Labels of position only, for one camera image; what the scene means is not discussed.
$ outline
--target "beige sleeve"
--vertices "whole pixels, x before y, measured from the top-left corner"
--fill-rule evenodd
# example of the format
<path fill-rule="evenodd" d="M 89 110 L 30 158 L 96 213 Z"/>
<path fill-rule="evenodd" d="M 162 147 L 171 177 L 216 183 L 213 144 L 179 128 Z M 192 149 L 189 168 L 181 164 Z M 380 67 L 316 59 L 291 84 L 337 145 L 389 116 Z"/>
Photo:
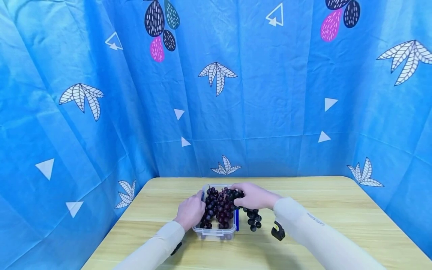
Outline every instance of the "beige sleeve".
<path fill-rule="evenodd" d="M 114 270 L 154 270 L 171 255 L 183 236 L 183 227 L 171 221 L 120 262 Z"/>
<path fill-rule="evenodd" d="M 279 199 L 273 210 L 285 233 L 305 246 L 326 270 L 385 269 L 366 251 L 315 218 L 292 198 Z"/>

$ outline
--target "wooden table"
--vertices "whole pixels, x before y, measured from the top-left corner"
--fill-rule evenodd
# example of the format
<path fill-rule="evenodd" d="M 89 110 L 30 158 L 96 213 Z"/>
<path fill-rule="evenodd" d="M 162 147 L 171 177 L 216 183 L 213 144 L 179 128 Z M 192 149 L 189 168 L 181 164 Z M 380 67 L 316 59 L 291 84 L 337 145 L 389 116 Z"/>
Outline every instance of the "wooden table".
<path fill-rule="evenodd" d="M 171 221 L 178 204 L 203 185 L 250 181 L 291 196 L 314 216 L 369 252 L 387 269 L 432 269 L 432 262 L 351 179 L 299 178 L 155 178 L 150 180 L 99 245 L 83 269 L 112 269 Z M 306 248 L 289 236 L 270 234 L 274 215 L 260 210 L 262 228 L 251 232 L 241 211 L 233 241 L 201 241 L 190 230 L 183 246 L 158 269 L 323 269 Z"/>

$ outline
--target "black device on wrist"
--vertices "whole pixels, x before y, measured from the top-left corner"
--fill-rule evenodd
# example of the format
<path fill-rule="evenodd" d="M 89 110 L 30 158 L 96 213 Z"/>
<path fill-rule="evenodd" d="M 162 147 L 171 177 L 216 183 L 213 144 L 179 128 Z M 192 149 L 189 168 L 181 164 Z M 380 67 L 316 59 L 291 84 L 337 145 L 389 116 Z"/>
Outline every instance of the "black device on wrist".
<path fill-rule="evenodd" d="M 271 235 L 273 235 L 277 240 L 282 241 L 282 239 L 285 238 L 285 231 L 282 228 L 282 225 L 276 220 L 274 221 L 274 224 L 275 226 L 271 229 Z"/>
<path fill-rule="evenodd" d="M 181 247 L 181 242 L 177 245 L 177 247 L 175 247 L 175 249 L 174 249 L 174 251 L 171 253 L 171 256 L 172 255 L 174 255 L 176 252 L 177 252 L 177 250 Z"/>

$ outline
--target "pink teardrop shape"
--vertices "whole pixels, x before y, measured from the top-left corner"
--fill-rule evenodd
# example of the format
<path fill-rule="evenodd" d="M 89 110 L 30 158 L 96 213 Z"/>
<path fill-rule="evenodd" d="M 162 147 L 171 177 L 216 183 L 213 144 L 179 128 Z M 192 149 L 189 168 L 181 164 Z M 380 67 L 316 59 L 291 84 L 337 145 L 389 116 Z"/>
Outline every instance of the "pink teardrop shape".
<path fill-rule="evenodd" d="M 150 44 L 150 54 L 152 55 L 152 58 L 154 61 L 160 63 L 165 58 L 165 53 L 163 51 L 162 47 L 162 39 L 161 36 L 155 37 Z"/>
<path fill-rule="evenodd" d="M 330 15 L 323 21 L 323 24 L 321 25 L 321 38 L 324 41 L 330 42 L 336 37 L 337 32 L 339 31 L 341 15 L 342 9 L 338 9 L 330 13 Z"/>

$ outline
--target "plastic container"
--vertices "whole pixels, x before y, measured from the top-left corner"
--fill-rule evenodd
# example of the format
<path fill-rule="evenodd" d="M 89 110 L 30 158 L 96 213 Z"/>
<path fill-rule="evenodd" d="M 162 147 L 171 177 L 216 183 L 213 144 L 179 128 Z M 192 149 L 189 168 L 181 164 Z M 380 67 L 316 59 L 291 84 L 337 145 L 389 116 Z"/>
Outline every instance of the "plastic container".
<path fill-rule="evenodd" d="M 230 187 L 230 184 L 207 184 L 203 186 L 204 196 L 202 200 L 204 201 L 207 198 L 207 189 L 210 187 L 214 187 L 219 192 L 224 187 Z M 197 236 L 201 238 L 201 240 L 206 241 L 230 241 L 234 238 L 234 232 L 238 231 L 238 210 L 234 210 L 234 217 L 230 221 L 230 227 L 228 229 L 201 229 L 199 227 L 192 227 L 193 231 L 197 233 Z"/>

